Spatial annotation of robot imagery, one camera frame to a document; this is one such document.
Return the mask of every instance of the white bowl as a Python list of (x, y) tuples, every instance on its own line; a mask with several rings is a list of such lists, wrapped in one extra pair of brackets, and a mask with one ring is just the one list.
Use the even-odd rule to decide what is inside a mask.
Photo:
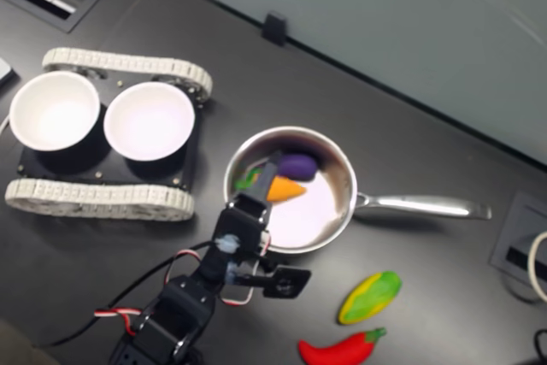
[(97, 89), (72, 72), (35, 77), (17, 92), (9, 108), (14, 135), (27, 147), (62, 150), (81, 141), (101, 111)]
[(110, 104), (104, 134), (124, 157), (150, 162), (182, 147), (195, 119), (190, 98), (183, 91), (165, 83), (140, 83)]

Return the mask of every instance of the pan handle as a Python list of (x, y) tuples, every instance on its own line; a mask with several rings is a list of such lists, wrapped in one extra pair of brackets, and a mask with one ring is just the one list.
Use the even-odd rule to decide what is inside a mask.
[(452, 197), (439, 196), (383, 196), (372, 197), (361, 192), (357, 193), (356, 208), (375, 207), (382, 209), (397, 209), (413, 213), (440, 215), (443, 217), (490, 220), (491, 208), (487, 205), (474, 203)]

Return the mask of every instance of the black table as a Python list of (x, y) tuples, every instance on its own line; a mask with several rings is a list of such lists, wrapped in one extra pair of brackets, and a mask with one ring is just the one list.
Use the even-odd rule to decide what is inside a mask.
[[(489, 203), (494, 218), (354, 218), (326, 248), (290, 259), (314, 272), (299, 299), (267, 300), (257, 293), (244, 308), (218, 306), (198, 343), (207, 364), (298, 364), (299, 339), (331, 344), (379, 326), (389, 335), (367, 364), (534, 363), (532, 335), (547, 325), (545, 307), (509, 295), (488, 260), (516, 191), (547, 201), (544, 173), (303, 51), (269, 44), (257, 29), (205, 0), (102, 0), (69, 35), (0, 1), (0, 32), (0, 54), (21, 75), (2, 90), (1, 116), (22, 82), (41, 72), (44, 53), (62, 45), (182, 58), (207, 68), (215, 81), (192, 221), (50, 218), (0, 203), (0, 316), (33, 342), (72, 332), (149, 267), (209, 238), (232, 153), (256, 132), (299, 125), (338, 142), (364, 192), (465, 197)], [(0, 187), (15, 178), (20, 153), (6, 132)], [(193, 264), (181, 262), (180, 272)], [(394, 303), (359, 325), (336, 325), (346, 293), (387, 269), (404, 282)], [(125, 304), (143, 306), (161, 282), (154, 277)], [(103, 320), (50, 353), (61, 363), (106, 363), (122, 333), (121, 320)]]

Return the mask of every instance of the red chili pepper toy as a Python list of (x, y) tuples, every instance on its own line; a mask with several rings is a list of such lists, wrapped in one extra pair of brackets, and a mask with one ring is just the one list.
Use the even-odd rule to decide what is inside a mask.
[(298, 350), (308, 365), (359, 365), (368, 359), (378, 339), (385, 334), (385, 328), (356, 333), (328, 348), (315, 348), (307, 342), (300, 341)]

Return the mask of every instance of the green pepper stem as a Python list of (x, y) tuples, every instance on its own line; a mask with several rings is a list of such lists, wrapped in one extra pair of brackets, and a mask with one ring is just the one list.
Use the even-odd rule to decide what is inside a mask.
[(386, 334), (387, 334), (387, 331), (385, 330), (385, 328), (377, 328), (377, 329), (374, 329), (373, 331), (366, 331), (365, 342), (376, 344), (378, 339), (382, 338)]

